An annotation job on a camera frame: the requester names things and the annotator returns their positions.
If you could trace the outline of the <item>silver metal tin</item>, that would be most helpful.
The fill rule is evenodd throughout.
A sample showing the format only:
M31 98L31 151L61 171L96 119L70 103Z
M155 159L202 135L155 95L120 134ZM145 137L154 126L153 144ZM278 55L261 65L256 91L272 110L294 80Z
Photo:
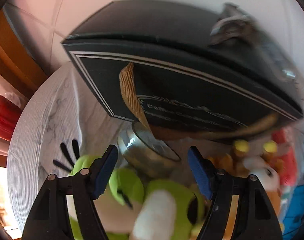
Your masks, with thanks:
M167 178L181 164L180 156L140 122L120 133L117 146L131 166L150 178Z

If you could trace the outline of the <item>green frog plush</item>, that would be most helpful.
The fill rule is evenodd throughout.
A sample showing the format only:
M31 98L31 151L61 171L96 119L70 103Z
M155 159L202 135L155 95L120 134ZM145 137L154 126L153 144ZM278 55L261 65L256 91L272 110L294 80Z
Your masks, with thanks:
M170 179L143 183L126 167L113 170L93 204L108 239L196 239L206 213L196 185Z

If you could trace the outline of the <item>small colourful tissue pack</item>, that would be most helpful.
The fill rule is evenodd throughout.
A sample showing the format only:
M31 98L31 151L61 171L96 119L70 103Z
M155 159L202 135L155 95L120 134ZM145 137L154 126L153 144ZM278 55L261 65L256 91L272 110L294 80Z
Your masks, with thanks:
M280 177L280 185L295 186L298 179L298 165L295 156L294 133L291 127L284 127L271 136L277 144L277 154L273 157L273 167Z

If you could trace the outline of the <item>brown bear plush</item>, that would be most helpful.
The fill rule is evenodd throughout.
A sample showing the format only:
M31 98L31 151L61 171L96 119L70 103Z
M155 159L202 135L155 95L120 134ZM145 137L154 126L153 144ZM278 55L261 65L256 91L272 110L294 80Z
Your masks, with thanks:
M253 174L259 178L276 214L280 213L280 172L284 161L277 159L277 143L268 141L262 146L260 155L249 154L250 145L245 140L236 140L230 153L208 156L206 159L217 169L223 169L230 175L246 178Z

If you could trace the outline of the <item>blue plastic storage crate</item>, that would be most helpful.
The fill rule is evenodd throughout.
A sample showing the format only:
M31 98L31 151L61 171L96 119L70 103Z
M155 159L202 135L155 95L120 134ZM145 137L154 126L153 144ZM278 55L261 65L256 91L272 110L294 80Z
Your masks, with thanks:
M283 219L285 230L283 239L292 239L299 231L304 216L304 185L299 185L294 189L292 200Z

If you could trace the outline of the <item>red bag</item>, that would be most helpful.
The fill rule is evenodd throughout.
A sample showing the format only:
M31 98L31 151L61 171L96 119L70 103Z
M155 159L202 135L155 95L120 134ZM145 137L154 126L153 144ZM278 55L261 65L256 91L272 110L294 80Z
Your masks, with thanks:
M11 141L21 109L4 96L0 95L0 138Z

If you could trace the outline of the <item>black coffee cup gift box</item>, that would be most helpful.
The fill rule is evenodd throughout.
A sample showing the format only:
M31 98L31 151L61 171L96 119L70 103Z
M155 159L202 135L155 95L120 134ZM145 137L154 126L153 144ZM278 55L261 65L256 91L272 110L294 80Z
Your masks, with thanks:
M303 118L295 67L255 20L157 0L113 1L62 42L109 116L155 137L251 138Z

